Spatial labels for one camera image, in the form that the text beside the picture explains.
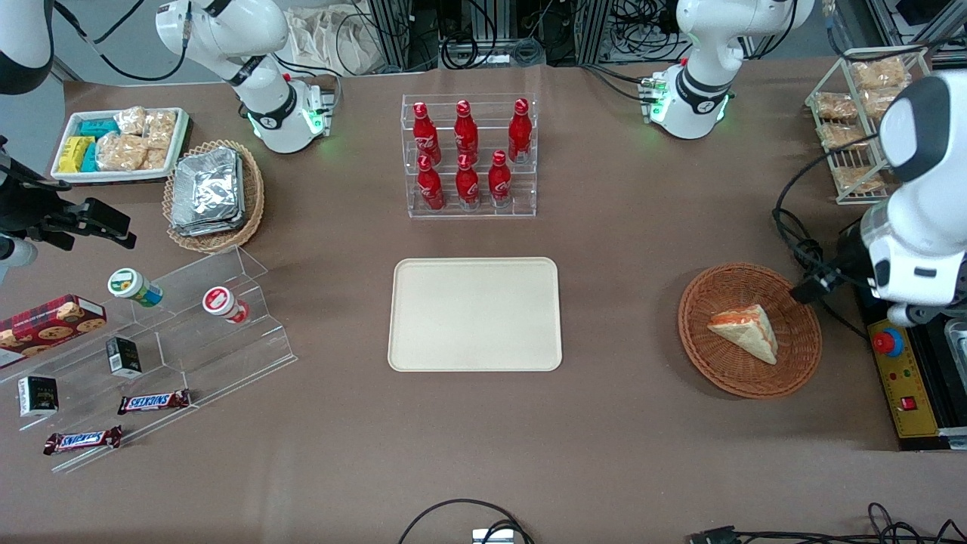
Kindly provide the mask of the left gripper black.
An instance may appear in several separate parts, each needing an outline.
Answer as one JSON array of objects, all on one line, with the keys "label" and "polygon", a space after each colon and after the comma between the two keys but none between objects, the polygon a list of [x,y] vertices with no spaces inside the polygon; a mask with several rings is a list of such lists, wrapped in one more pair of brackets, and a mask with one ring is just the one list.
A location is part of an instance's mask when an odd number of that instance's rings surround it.
[{"label": "left gripper black", "polygon": [[870,288],[873,276],[870,254],[861,238],[860,226],[847,226],[839,231],[836,255],[831,268],[835,273],[811,273],[790,290],[790,296],[802,305],[815,303],[842,285],[850,283],[861,289]]}]

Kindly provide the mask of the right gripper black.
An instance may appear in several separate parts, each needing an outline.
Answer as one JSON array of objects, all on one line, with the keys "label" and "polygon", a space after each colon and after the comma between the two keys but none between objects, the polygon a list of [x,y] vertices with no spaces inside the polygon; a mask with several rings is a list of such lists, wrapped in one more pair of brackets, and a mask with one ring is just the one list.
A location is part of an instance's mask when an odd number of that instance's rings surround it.
[{"label": "right gripper black", "polygon": [[86,199],[77,206],[62,199],[70,185],[49,184],[35,175],[14,169],[2,170],[1,230],[3,234],[28,237],[30,230],[44,231],[44,242],[69,252],[77,232],[104,238],[127,250],[134,250],[136,235],[131,218],[99,199]]}]

